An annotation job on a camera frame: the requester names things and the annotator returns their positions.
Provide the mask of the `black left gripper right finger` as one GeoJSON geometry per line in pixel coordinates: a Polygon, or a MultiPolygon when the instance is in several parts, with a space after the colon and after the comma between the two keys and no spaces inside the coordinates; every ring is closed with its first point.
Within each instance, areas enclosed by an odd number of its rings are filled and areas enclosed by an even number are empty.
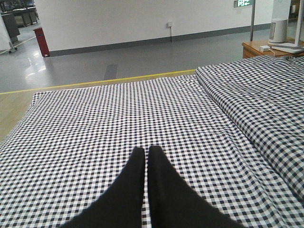
{"type": "Polygon", "coordinates": [[[148,199],[154,228],[240,228],[181,178],[160,146],[148,156],[148,199]]]}

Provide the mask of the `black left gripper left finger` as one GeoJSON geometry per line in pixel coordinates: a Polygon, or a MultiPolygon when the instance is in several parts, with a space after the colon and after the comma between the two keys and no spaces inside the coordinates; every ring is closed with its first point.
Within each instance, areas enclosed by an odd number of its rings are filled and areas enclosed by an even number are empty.
{"type": "Polygon", "coordinates": [[[62,228],[140,228],[144,194],[145,154],[135,147],[112,185],[62,228]]]}

